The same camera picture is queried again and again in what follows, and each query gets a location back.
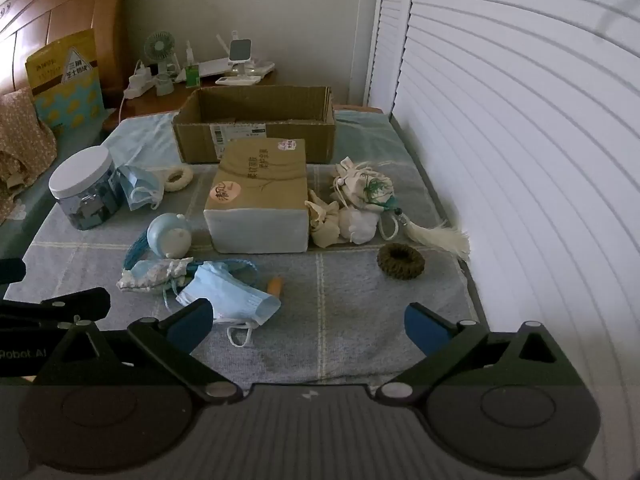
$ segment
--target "cream scrunchie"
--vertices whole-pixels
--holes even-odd
[[[167,192],[180,191],[189,185],[193,180],[193,171],[189,166],[176,166],[169,170],[164,180],[164,190]]]

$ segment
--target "brown scrunchie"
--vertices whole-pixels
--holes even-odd
[[[424,258],[405,244],[387,244],[378,252],[378,266],[398,280],[412,280],[424,270]]]

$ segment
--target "yellow and blue package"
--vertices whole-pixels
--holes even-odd
[[[104,111],[92,30],[49,43],[25,67],[38,118],[57,136]]]

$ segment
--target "triangle logo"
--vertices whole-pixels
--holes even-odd
[[[66,83],[73,78],[91,72],[91,70],[92,66],[86,62],[84,57],[80,56],[75,47],[71,47],[66,55],[66,62],[62,73],[62,82]]]

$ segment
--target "white jar lid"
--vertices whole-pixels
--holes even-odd
[[[84,191],[104,175],[112,161],[109,150],[104,146],[92,146],[71,155],[51,175],[51,194],[61,199]]]

